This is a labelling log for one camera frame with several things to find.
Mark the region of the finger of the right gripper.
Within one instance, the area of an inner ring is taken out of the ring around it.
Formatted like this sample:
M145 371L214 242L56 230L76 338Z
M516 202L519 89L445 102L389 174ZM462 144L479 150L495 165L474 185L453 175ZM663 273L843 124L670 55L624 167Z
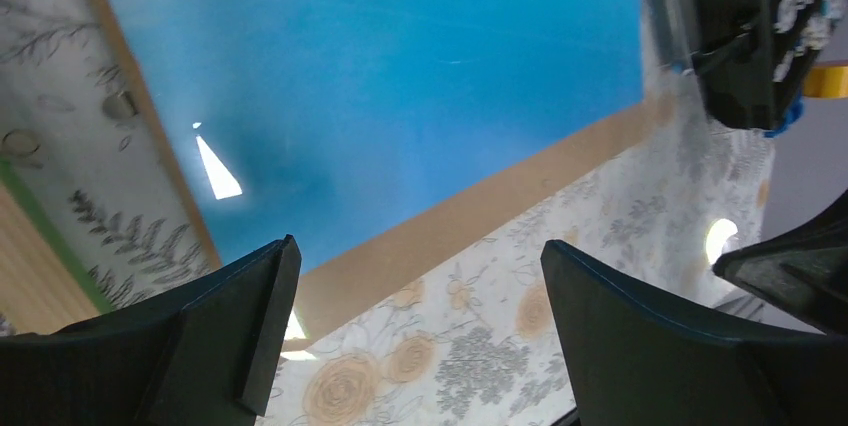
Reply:
M845 334L847 195L791 231L722 254L712 271L827 334Z

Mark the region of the wooden picture frame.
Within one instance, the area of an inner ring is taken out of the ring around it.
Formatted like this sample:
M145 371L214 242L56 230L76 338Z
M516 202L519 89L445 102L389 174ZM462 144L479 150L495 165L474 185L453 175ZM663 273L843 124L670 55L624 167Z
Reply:
M1 315L47 334L113 311L67 236L65 191L1 162Z

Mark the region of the floral tablecloth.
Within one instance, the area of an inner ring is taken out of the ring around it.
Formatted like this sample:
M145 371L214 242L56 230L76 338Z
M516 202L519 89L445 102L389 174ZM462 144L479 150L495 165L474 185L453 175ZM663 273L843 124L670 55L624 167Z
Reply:
M715 306L773 158L644 0L1 0L1 162L113 311L295 239L263 425L553 423L544 244Z

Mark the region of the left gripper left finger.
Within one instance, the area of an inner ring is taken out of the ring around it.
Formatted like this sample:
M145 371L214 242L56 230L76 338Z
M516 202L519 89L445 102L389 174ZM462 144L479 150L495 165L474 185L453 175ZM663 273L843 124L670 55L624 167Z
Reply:
M5 425L252 425L301 267L287 236L131 306L1 342Z

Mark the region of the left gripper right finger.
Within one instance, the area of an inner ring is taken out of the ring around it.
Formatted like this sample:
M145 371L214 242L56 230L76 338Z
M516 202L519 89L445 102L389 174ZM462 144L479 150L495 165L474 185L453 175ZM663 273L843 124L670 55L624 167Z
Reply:
M541 265L584 425L843 425L847 340L735 317L548 241Z

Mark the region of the black poker chip case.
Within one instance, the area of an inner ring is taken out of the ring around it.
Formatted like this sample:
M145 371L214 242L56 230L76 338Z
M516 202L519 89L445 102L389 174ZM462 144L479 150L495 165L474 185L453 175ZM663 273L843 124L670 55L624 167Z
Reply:
M804 81L847 0L644 0L660 61L695 77L706 112L773 138L802 112Z

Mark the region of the yellow toy block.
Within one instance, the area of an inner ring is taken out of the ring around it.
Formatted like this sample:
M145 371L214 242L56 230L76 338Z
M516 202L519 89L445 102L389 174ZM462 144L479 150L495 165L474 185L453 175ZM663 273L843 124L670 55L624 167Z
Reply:
M847 98L848 66L825 64L813 67L804 80L802 95L814 99Z

